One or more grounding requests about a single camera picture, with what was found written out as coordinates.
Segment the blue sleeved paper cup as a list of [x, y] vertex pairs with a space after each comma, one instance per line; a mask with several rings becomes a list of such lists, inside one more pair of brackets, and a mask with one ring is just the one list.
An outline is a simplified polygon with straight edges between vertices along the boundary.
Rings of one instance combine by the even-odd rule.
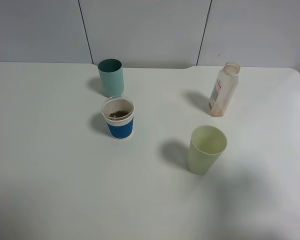
[[126, 139], [132, 134], [135, 106], [129, 98], [109, 97], [102, 105], [101, 113], [114, 138]]

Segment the teal plastic cup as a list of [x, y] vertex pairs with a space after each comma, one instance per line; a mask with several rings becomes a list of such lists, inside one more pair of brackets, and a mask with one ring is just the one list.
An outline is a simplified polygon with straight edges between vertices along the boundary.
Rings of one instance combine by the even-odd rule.
[[101, 61], [98, 66], [104, 94], [107, 97], [120, 96], [124, 92], [122, 63], [113, 58]]

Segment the clear plastic drink bottle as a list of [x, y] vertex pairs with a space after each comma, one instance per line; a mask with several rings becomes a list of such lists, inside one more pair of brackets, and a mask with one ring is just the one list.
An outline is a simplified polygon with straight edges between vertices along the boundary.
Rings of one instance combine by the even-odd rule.
[[227, 62], [218, 72], [208, 103], [211, 116], [222, 117], [225, 114], [239, 84], [240, 69], [238, 63]]

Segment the light green plastic cup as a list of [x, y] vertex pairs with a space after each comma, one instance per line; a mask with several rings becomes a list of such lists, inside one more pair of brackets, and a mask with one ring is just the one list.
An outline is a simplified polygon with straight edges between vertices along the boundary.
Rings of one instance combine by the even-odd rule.
[[227, 147], [227, 138], [211, 125], [197, 127], [191, 134], [187, 165], [196, 175], [204, 175]]

